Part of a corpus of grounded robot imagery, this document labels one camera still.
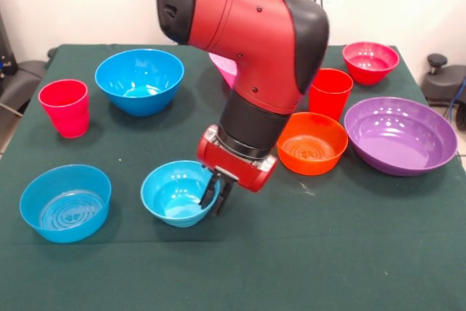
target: bowl rim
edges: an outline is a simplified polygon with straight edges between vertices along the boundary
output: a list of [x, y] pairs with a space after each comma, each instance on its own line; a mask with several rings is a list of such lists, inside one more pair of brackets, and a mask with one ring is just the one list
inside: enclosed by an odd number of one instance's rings
[[[429, 112], [429, 113], [432, 113], [432, 114], [437, 114], [441, 119], [442, 121], [445, 123], [445, 125], [448, 125], [448, 129], [450, 130], [450, 132], [452, 133], [452, 135], [454, 136], [454, 149], [456, 149], [456, 151], [454, 151], [452, 153], [452, 155], [448, 156], [444, 161], [442, 162], [439, 162], [437, 163], [436, 165], [431, 165], [429, 167], [424, 167], [424, 168], [409, 168], [409, 167], [401, 167], [399, 165], [394, 165], [394, 164], [389, 164], [389, 163], [386, 163], [382, 160], [380, 160], [379, 158], [375, 157], [374, 155], [368, 153], [366, 150], [362, 149], [358, 142], [356, 142], [354, 140], [354, 138], [351, 136], [351, 134], [348, 132], [348, 123], [347, 123], [347, 118], [348, 118], [348, 115], [350, 113], [352, 113], [354, 111], [355, 108], [357, 108], [360, 104], [362, 103], [367, 103], [369, 101], [374, 101], [374, 100], [392, 100], [392, 101], [403, 101], [403, 102], [407, 102], [407, 103], [410, 103], [410, 104], [414, 104], [416, 106], [420, 106], [421, 108], [423, 108], [425, 111]], [[427, 171], [431, 171], [431, 170], [434, 170], [434, 169], [437, 169], [437, 168], [440, 168], [440, 167], [443, 167], [446, 163], [450, 162], [454, 156], [456, 155], [457, 153], [457, 150], [458, 150], [458, 137], [457, 137], [457, 134], [455, 133], [453, 127], [451, 126], [451, 124], [448, 122], [448, 120], [446, 120], [440, 113], [438, 113], [437, 111], [431, 109], [428, 105], [425, 105], [423, 103], [420, 103], [420, 102], [417, 102], [417, 101], [413, 101], [413, 100], [410, 100], [408, 98], [399, 98], [399, 97], [396, 97], [396, 96], [379, 96], [379, 97], [375, 97], [375, 98], [366, 98], [364, 100], [361, 100], [361, 101], [358, 101], [357, 103], [355, 103], [354, 105], [352, 105], [348, 110], [347, 110], [347, 113], [344, 115], [344, 119], [343, 119], [343, 125], [344, 125], [344, 129], [346, 130], [347, 132], [347, 135], [348, 135], [348, 138], [351, 140], [351, 143], [353, 145], [356, 145], [356, 147], [358, 147], [362, 152], [364, 152], [365, 154], [367, 154], [368, 156], [374, 158], [375, 160], [377, 160], [378, 162], [382, 162], [384, 164], [387, 164], [389, 165], [390, 167], [393, 167], [393, 168], [396, 168], [398, 170], [408, 170], [408, 171], [421, 171], [421, 170], [425, 170], [426, 172]]]
[[[173, 58], [175, 58], [175, 60], [178, 61], [178, 63], [180, 63], [181, 65], [181, 74], [180, 74], [180, 77], [178, 78], [178, 80], [176, 80], [176, 82], [169, 88], [167, 88], [166, 90], [163, 90], [161, 91], [159, 94], [157, 95], [148, 95], [148, 96], [141, 96], [141, 97], [138, 97], [138, 96], [123, 96], [123, 95], [119, 95], [119, 94], [115, 94], [109, 90], [107, 90], [106, 88], [104, 88], [98, 81], [98, 78], [97, 78], [97, 75], [98, 75], [98, 72], [99, 72], [99, 69], [102, 67], [103, 64], [105, 64], [107, 61], [110, 61], [111, 59], [117, 57], [117, 56], [120, 56], [120, 55], [125, 55], [127, 53], [130, 53], [130, 52], [136, 52], [136, 51], [150, 51], [150, 52], [161, 52], [163, 54], [167, 54], [169, 56], [172, 56]], [[113, 54], [111, 56], [108, 56], [105, 60], [103, 60], [102, 62], [100, 62], [99, 66], [96, 68], [95, 70], [95, 73], [94, 73], [94, 80], [95, 80], [95, 83], [96, 85], [102, 90], [104, 91], [105, 93], [109, 94], [109, 95], [112, 95], [112, 96], [115, 96], [117, 98], [130, 98], [130, 99], [141, 99], [141, 98], [153, 98], [154, 96], [158, 96], [160, 94], [163, 94], [164, 92], [167, 92], [167, 91], [170, 91], [172, 90], [173, 88], [175, 88], [178, 84], [180, 84], [180, 82], [183, 80], [184, 78], [184, 74], [185, 74], [185, 68], [184, 68], [184, 64], [183, 62], [174, 54], [172, 54], [171, 52], [168, 52], [168, 51], [164, 51], [164, 50], [158, 50], [158, 49], [131, 49], [131, 50], [124, 50], [124, 51], [121, 51], [121, 52], [118, 52], [116, 54]]]
[[332, 124], [337, 125], [337, 127], [341, 131], [343, 131], [343, 133], [346, 135], [343, 149], [338, 154], [335, 154], [333, 157], [325, 158], [324, 160], [303, 160], [302, 158], [297, 158], [297, 157], [293, 156], [292, 154], [290, 154], [290, 152], [287, 152], [286, 150], [284, 150], [283, 147], [281, 147], [281, 145], [279, 144], [279, 140], [281, 139], [281, 136], [280, 136], [280, 138], [278, 138], [278, 141], [277, 141], [277, 149], [279, 151], [279, 155], [280, 155], [280, 152], [283, 152], [283, 153], [287, 154], [288, 156], [298, 160], [299, 162], [306, 162], [308, 164], [328, 162], [328, 161], [337, 160], [338, 158], [340, 158], [343, 155], [343, 153], [347, 150], [348, 144], [350, 142], [349, 139], [348, 139], [348, 133], [347, 133], [346, 129], [340, 123], [338, 123], [335, 119], [330, 118], [329, 116], [326, 116], [324, 114], [319, 114], [319, 113], [315, 113], [315, 112], [305, 112], [305, 111], [296, 112], [296, 113], [293, 113], [291, 115], [290, 119], [295, 115], [303, 115], [303, 114], [319, 116], [319, 117], [322, 117], [323, 119], [327, 119], [327, 120], [331, 121]]
[[201, 215], [203, 214], [204, 212], [208, 212], [212, 207], [213, 205], [215, 204], [218, 196], [220, 195], [220, 189], [218, 188], [218, 184], [216, 185], [216, 188], [217, 188], [217, 192], [216, 194], [214, 195], [214, 200], [207, 206], [205, 207], [204, 209], [202, 209], [202, 211], [200, 213], [198, 213], [196, 216], [188, 216], [186, 218], [172, 218], [172, 217], [169, 217], [169, 216], [163, 216], [163, 215], [160, 215], [158, 213], [156, 213], [155, 211], [153, 211], [146, 203], [146, 201], [144, 200], [144, 187], [146, 186], [146, 183], [149, 181], [149, 179], [155, 174], [155, 172], [157, 172], [158, 170], [161, 170], [163, 169], [164, 167], [167, 167], [168, 165], [173, 165], [175, 163], [189, 163], [189, 164], [195, 164], [195, 165], [199, 165], [200, 167], [202, 167], [202, 163], [201, 162], [198, 162], [198, 161], [195, 161], [195, 160], [174, 160], [172, 162], [168, 162], [168, 163], [165, 163], [165, 164], [162, 164], [160, 165], [159, 167], [153, 169], [147, 176], [146, 178], [144, 179], [142, 185], [141, 185], [141, 190], [140, 190], [140, 196], [141, 196], [141, 202], [143, 203], [144, 207], [146, 208], [146, 210], [148, 212], [150, 212], [152, 215], [156, 216], [157, 218], [159, 219], [162, 219], [162, 220], [169, 220], [169, 221], [186, 221], [186, 220], [191, 220], [195, 217], [198, 217], [198, 215]]
[[[350, 61], [350, 59], [348, 58], [347, 56], [347, 50], [348, 48], [352, 47], [352, 46], [355, 46], [355, 45], [360, 45], [360, 44], [370, 44], [370, 45], [376, 45], [376, 46], [379, 46], [379, 47], [383, 47], [385, 49], [387, 49], [388, 51], [390, 52], [393, 52], [396, 56], [396, 61], [393, 65], [389, 66], [388, 68], [386, 69], [371, 69], [371, 68], [366, 68], [366, 67], [360, 67], [360, 66], [356, 66], [354, 63], [352, 63]], [[345, 60], [346, 63], [350, 64], [352, 67], [355, 67], [355, 68], [359, 68], [363, 71], [370, 71], [370, 72], [387, 72], [387, 71], [391, 71], [393, 69], [395, 69], [401, 62], [401, 59], [400, 59], [400, 55], [396, 52], [395, 49], [391, 48], [390, 46], [388, 45], [385, 45], [385, 44], [382, 44], [382, 43], [377, 43], [377, 42], [354, 42], [354, 43], [351, 43], [351, 44], [348, 44], [348, 45], [345, 45], [343, 50], [342, 50], [342, 55], [343, 55], [343, 59]]]
[[[84, 88], [86, 89], [85, 92], [84, 92], [84, 95], [82, 97], [79, 98], [79, 100], [77, 101], [74, 101], [72, 103], [68, 103], [66, 105], [51, 105], [49, 103], [45, 103], [43, 100], [42, 100], [42, 93], [44, 92], [45, 89], [47, 89], [48, 87], [54, 85], [54, 84], [57, 84], [57, 83], [63, 83], [63, 82], [76, 82], [76, 83], [80, 83], [80, 85], [84, 86]], [[59, 80], [54, 80], [53, 82], [50, 82], [48, 84], [46, 84], [45, 86], [43, 86], [40, 91], [39, 91], [39, 94], [37, 94], [37, 99], [39, 100], [40, 104], [43, 105], [43, 106], [46, 106], [46, 107], [50, 107], [50, 108], [53, 108], [53, 109], [63, 109], [65, 107], [69, 107], [69, 106], [72, 106], [72, 105], [76, 105], [77, 103], [83, 101], [86, 96], [89, 95], [89, 88], [87, 87], [87, 84], [84, 83], [82, 80], [78, 80], [78, 79], [73, 79], [73, 78], [65, 78], [65, 79], [59, 79]]]
[[21, 198], [20, 198], [20, 214], [21, 214], [21, 217], [23, 218], [23, 220], [30, 226], [30, 227], [33, 227], [35, 230], [38, 230], [38, 231], [43, 231], [43, 232], [63, 232], [63, 231], [68, 231], [68, 230], [71, 230], [71, 229], [76, 229], [77, 227], [80, 227], [84, 224], [87, 224], [88, 222], [92, 221], [93, 218], [95, 218], [95, 215], [90, 219], [90, 220], [87, 220], [83, 223], [80, 223], [80, 224], [77, 224], [76, 226], [72, 226], [72, 227], [66, 227], [66, 228], [62, 228], [62, 229], [45, 229], [43, 227], [39, 227], [37, 225], [34, 225], [32, 224], [29, 220], [26, 219], [26, 217], [24, 216], [23, 214], [23, 200], [24, 200], [24, 196], [25, 196], [25, 193], [31, 188], [31, 186], [36, 182], [38, 181], [42, 176], [45, 176], [47, 174], [50, 174], [50, 173], [54, 173], [55, 171], [57, 170], [61, 170], [61, 169], [64, 169], [64, 168], [88, 168], [90, 170], [94, 170], [96, 171], [97, 173], [100, 173], [101, 175], [103, 175], [103, 178], [105, 179], [106, 183], [108, 184], [108, 198], [107, 200], [103, 203], [102, 205], [102, 208], [97, 212], [97, 213], [100, 213], [102, 211], [102, 209], [106, 208], [108, 206], [108, 204], [110, 203], [111, 201], [111, 181], [110, 181], [110, 178], [107, 176], [107, 174], [105, 174], [101, 169], [97, 168], [97, 167], [94, 167], [92, 165], [87, 165], [87, 164], [67, 164], [67, 165], [60, 165], [58, 167], [55, 167], [55, 168], [52, 168], [52, 169], [49, 169], [45, 172], [43, 172], [42, 174], [36, 176], [31, 182], [29, 182], [29, 184], [26, 186], [26, 188], [24, 188], [23, 190], [23, 193], [21, 194]]

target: orange bowl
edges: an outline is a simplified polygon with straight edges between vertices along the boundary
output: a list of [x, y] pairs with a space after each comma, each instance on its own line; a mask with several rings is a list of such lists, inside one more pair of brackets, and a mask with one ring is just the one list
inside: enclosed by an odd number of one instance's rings
[[293, 114], [277, 142], [284, 166], [306, 176], [332, 170], [347, 147], [348, 135], [337, 121], [310, 112]]

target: purple bowl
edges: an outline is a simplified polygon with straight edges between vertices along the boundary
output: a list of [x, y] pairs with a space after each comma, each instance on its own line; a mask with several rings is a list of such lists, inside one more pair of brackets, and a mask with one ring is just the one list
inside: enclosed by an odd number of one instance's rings
[[344, 127], [360, 157], [394, 176], [416, 176], [449, 162], [458, 140], [450, 123], [423, 104], [404, 98], [356, 103]]

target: red bowl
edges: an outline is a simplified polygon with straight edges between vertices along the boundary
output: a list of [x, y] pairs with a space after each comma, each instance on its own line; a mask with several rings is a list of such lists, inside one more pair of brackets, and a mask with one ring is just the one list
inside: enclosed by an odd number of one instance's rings
[[343, 49], [349, 75], [363, 85], [380, 83], [400, 63], [400, 56], [386, 45], [358, 42]]

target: pink cup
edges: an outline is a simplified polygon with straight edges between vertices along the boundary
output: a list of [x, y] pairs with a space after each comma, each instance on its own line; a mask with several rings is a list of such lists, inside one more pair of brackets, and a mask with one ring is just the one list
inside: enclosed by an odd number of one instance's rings
[[75, 79], [49, 83], [39, 92], [39, 102], [64, 138], [78, 138], [87, 132], [89, 92], [85, 83]]

